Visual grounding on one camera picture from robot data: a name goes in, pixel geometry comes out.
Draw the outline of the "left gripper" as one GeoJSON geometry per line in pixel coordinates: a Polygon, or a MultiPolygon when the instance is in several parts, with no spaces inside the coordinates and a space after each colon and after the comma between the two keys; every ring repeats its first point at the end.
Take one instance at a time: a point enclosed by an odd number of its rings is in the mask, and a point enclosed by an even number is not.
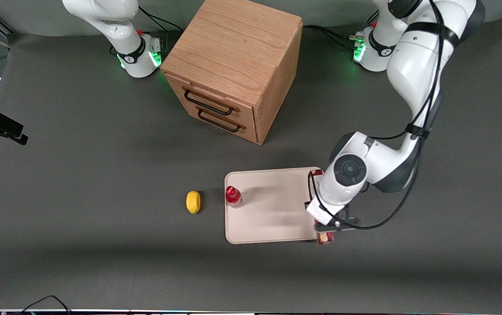
{"type": "Polygon", "coordinates": [[[349,205],[322,205],[316,196],[307,205],[306,212],[314,218],[317,233],[351,231],[352,225],[360,225],[358,218],[349,215],[349,205]]]}

